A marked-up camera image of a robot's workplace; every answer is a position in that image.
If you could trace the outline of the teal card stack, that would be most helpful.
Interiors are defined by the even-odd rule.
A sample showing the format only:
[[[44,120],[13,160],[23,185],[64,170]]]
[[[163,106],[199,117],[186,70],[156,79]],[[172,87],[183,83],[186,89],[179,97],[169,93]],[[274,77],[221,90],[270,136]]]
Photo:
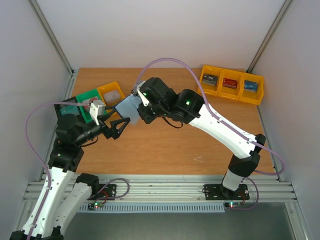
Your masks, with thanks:
[[[59,112],[61,116],[64,116],[66,114],[72,114],[76,116],[78,114],[78,108],[75,105],[68,105],[62,107]]]

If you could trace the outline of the yellow bin left side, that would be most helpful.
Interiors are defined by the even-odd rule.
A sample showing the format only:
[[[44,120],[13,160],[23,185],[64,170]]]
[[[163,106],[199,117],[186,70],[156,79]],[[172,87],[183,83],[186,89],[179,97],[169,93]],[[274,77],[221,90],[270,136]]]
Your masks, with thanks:
[[[107,107],[115,106],[125,99],[125,95],[117,81],[99,86],[97,91]]]

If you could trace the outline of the black card stack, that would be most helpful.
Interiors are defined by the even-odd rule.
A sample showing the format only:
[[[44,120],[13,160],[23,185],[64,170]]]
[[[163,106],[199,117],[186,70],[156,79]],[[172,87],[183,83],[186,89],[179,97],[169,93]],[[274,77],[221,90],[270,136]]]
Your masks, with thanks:
[[[216,87],[218,83],[218,79],[219,77],[216,75],[205,73],[202,77],[202,83],[205,85]]]

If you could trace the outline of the black bin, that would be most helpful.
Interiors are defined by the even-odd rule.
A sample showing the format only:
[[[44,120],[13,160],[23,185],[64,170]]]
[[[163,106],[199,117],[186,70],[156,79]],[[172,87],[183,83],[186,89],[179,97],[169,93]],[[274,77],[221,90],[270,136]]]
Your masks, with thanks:
[[[76,126],[82,120],[80,107],[75,97],[55,103],[54,110],[57,116],[57,125],[60,127]]]

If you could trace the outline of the left controller board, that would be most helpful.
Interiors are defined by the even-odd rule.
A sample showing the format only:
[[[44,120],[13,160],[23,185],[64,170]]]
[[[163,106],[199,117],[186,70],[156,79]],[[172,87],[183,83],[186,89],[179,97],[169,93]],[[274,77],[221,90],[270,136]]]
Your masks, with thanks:
[[[89,211],[94,211],[94,210],[102,208],[103,206],[104,206],[104,204],[102,202],[89,203],[87,205],[87,209]]]

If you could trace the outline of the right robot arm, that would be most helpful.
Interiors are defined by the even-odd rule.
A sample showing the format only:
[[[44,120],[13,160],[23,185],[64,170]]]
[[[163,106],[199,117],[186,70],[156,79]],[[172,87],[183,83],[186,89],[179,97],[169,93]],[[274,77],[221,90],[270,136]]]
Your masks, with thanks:
[[[234,197],[243,178],[257,168],[266,137],[237,127],[210,104],[205,104],[204,98],[195,91],[184,89],[175,93],[158,77],[141,82],[136,91],[141,98],[137,111],[146,124],[162,118],[190,125],[209,134],[233,153],[220,191],[225,198]]]

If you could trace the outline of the white card stack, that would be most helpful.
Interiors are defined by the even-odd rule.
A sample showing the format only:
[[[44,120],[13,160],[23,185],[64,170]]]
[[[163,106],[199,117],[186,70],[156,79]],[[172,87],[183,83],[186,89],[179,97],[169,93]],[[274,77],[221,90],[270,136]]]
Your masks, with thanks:
[[[103,99],[106,103],[106,105],[115,105],[121,101],[121,95],[119,94],[118,90],[112,90],[109,92],[104,93]]]

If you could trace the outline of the yellow bin middle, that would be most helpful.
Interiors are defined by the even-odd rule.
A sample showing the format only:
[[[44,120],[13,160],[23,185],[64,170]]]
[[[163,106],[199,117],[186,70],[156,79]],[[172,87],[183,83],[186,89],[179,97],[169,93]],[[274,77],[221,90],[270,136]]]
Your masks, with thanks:
[[[224,68],[219,83],[218,96],[238,101],[242,91],[243,73]]]

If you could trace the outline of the corner aluminium profile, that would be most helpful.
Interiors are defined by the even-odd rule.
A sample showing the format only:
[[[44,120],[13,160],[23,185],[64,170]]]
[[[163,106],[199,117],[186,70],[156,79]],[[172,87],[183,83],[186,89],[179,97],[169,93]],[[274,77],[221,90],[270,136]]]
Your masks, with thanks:
[[[43,10],[41,9],[40,4],[37,0],[29,0],[28,1],[35,12],[35,15],[39,19],[45,33],[47,34],[50,42],[52,43],[53,47],[55,48],[57,54],[59,55],[60,59],[62,60],[67,72],[69,73],[69,76],[72,77],[74,75],[75,70],[72,68],[66,54],[64,53],[55,33],[53,32]]]
[[[271,42],[273,36],[275,35],[278,27],[285,18],[289,8],[291,7],[293,0],[284,0],[280,6],[275,18],[273,19],[270,27],[268,28],[266,35],[264,36],[261,44],[259,45],[252,61],[250,62],[246,72],[252,74],[261,57],[263,56],[265,50],[267,49],[269,43]]]

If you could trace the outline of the controller board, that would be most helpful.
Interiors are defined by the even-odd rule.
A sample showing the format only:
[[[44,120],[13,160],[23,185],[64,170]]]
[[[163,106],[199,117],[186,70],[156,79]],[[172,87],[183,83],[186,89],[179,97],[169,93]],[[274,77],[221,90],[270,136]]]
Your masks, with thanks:
[[[87,205],[87,209],[89,211],[94,211],[94,210],[102,208],[103,206],[104,206],[104,204],[102,202],[89,203]]]
[[[241,202],[225,202],[224,203],[225,208],[227,209],[234,209],[234,208],[240,208],[242,206]]]

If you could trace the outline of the yellow bin far left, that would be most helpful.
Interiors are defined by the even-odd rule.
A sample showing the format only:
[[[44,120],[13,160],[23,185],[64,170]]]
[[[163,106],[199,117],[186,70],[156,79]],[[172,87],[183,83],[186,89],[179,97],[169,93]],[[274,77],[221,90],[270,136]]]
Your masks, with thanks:
[[[200,75],[200,85],[207,95],[217,96],[222,82],[223,69],[211,65],[203,65]]]

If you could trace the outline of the blue card stack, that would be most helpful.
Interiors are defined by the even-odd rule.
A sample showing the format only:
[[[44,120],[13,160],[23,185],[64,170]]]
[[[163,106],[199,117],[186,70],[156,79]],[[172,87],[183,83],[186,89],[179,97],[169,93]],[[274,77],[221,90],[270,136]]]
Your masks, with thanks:
[[[244,90],[251,91],[251,92],[257,92],[258,90],[258,83],[254,81],[245,80],[244,81]]]

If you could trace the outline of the aluminium rail base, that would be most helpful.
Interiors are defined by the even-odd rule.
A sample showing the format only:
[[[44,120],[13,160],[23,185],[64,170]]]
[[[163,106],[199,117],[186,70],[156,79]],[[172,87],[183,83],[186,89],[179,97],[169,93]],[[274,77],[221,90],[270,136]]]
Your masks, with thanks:
[[[220,184],[222,175],[165,175],[165,174],[98,174],[101,184],[115,180],[116,196],[125,203],[203,203],[206,184]],[[244,180],[249,202],[297,202],[291,182],[276,176],[252,175]]]

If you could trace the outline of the red spot card stack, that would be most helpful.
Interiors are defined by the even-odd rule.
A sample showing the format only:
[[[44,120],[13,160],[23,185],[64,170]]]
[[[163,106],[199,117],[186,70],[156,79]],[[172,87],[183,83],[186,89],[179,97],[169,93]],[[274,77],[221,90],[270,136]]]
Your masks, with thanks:
[[[84,110],[86,112],[89,112],[90,111],[90,105],[93,101],[97,100],[98,98],[97,97],[91,97],[91,98],[88,98],[88,99],[85,99],[82,101],[83,104],[85,104],[83,106]]]

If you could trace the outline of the right corner aluminium profile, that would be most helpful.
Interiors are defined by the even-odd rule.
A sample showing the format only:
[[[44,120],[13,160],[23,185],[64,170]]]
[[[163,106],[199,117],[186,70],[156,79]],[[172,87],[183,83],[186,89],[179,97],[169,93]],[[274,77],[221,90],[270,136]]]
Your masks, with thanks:
[[[273,36],[275,35],[278,27],[285,18],[289,8],[291,7],[293,0],[284,0],[280,6],[275,18],[273,19],[270,27],[268,28],[266,35],[264,36],[261,44],[259,45],[252,61],[250,62],[246,72],[252,74],[261,57],[263,56],[265,50],[267,49],[269,43],[271,42]]]

